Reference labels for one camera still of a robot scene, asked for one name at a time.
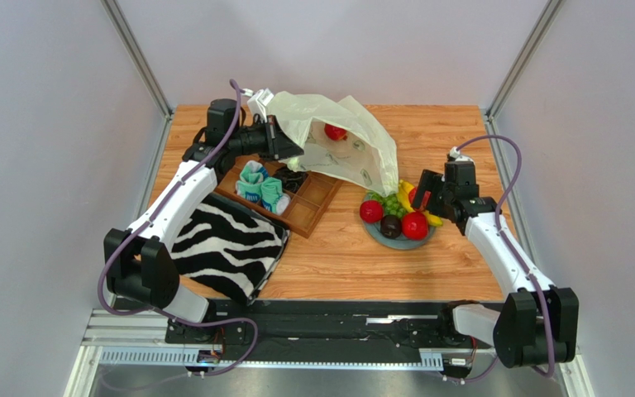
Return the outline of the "red ridged fruit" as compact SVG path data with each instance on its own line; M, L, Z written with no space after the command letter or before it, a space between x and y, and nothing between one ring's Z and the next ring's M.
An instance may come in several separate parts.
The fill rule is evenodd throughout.
M415 198L415 195L417 193L418 189L416 187L412 187L409 191L408 191L408 201L410 204L413 204L413 200Z

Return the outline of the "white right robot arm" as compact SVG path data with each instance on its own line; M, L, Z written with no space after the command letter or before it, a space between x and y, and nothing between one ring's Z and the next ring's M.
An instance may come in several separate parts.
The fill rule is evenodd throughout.
M424 170L414 202L457 226L505 295L500 310L473 300L449 303L442 312L447 337L473 337L492 346L508 368L553 368L574 360L580 311L576 293L556 286L533 264L497 202L480 195L473 162L448 161L442 173Z

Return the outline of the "pale green plastic bag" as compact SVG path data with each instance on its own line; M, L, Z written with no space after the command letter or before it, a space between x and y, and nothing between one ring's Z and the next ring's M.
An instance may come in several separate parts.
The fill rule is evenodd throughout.
M352 96L335 102L321 94L282 91L275 94L267 111L303 148L303 155L282 161L292 171L325 174L382 196L397 192L397 145L375 116ZM346 129L347 139L327 138L325 124Z

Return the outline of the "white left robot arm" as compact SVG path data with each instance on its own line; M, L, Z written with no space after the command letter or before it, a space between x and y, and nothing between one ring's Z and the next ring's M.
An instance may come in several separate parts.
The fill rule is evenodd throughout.
M186 220L211 194L236 158L257 155L262 160L285 160L303 149L281 129L274 115L252 110L252 124L241 123L241 99L216 99L207 112L207 125L159 198L124 230L111 229L103 239L105 265L98 279L98 299L109 291L140 303L183 325L202 327L210 303L180 281L170 252Z

